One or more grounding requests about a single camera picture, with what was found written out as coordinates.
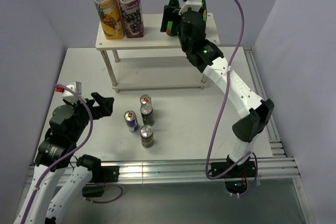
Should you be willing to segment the plain green glass bottle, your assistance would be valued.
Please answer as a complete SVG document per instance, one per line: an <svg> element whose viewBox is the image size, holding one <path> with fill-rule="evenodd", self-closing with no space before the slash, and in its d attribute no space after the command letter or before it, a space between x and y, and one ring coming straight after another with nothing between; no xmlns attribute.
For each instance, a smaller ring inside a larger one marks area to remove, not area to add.
<svg viewBox="0 0 336 224"><path fill-rule="evenodd" d="M169 6L179 8L180 7L179 0L170 0L169 1ZM167 23L166 34L169 35L169 36L176 36L176 33L174 33L172 31L172 26L173 26L173 22L169 21Z"/></svg>

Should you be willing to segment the green bottle with label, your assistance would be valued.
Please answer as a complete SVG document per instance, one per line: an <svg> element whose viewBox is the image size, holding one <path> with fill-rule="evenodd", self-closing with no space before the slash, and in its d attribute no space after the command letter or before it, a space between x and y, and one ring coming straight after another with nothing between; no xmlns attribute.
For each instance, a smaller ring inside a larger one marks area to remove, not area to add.
<svg viewBox="0 0 336 224"><path fill-rule="evenodd" d="M203 8L203 11L207 10L206 0L202 0L202 8Z"/></svg>

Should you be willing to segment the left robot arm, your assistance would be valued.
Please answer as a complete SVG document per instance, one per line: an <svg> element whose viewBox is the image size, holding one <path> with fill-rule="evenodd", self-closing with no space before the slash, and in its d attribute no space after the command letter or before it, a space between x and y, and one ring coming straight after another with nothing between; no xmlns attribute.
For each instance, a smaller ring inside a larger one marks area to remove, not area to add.
<svg viewBox="0 0 336 224"><path fill-rule="evenodd" d="M88 127L91 132L94 120L111 116L113 111L113 97L93 92L91 99L83 99L74 91L70 94L49 120L49 129L37 151L33 179L15 223L60 223L73 196L88 182L102 178L101 160L85 154L78 158L61 190L55 192L79 149L77 142L84 129Z"/></svg>

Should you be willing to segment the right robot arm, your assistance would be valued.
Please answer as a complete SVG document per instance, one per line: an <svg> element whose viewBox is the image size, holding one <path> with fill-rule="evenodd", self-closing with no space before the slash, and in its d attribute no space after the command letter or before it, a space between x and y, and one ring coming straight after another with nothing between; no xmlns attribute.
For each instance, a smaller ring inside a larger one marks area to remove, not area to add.
<svg viewBox="0 0 336 224"><path fill-rule="evenodd" d="M251 155L256 137L269 122L274 103L263 100L231 68L221 50L206 39L206 23L200 11L188 8L183 13L176 7L164 6L161 32L168 22L177 33L187 60L199 72L210 78L225 94L225 100L235 107L240 119L232 126L236 136L233 149L228 155L228 173L234 177L245 171L245 162Z"/></svg>

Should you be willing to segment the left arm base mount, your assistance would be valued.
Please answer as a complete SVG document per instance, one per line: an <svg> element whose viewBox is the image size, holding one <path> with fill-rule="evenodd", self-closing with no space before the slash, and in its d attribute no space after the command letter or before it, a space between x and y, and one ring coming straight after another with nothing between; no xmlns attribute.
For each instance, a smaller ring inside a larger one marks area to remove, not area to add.
<svg viewBox="0 0 336 224"><path fill-rule="evenodd" d="M82 189L82 195L87 198L101 197L107 186L91 186L96 183L116 183L119 177L119 166L102 166L100 172L89 181L89 186Z"/></svg>

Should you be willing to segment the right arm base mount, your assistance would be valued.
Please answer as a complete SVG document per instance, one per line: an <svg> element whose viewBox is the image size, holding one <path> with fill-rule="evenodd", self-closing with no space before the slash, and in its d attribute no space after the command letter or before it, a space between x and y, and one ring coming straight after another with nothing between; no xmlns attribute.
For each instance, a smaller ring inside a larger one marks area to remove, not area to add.
<svg viewBox="0 0 336 224"><path fill-rule="evenodd" d="M233 164L232 161L212 162L208 175L210 177L218 176ZM239 198L258 184L257 175L257 164L254 161L247 160L242 165L236 165L230 169L220 179L224 180L225 189L229 195Z"/></svg>

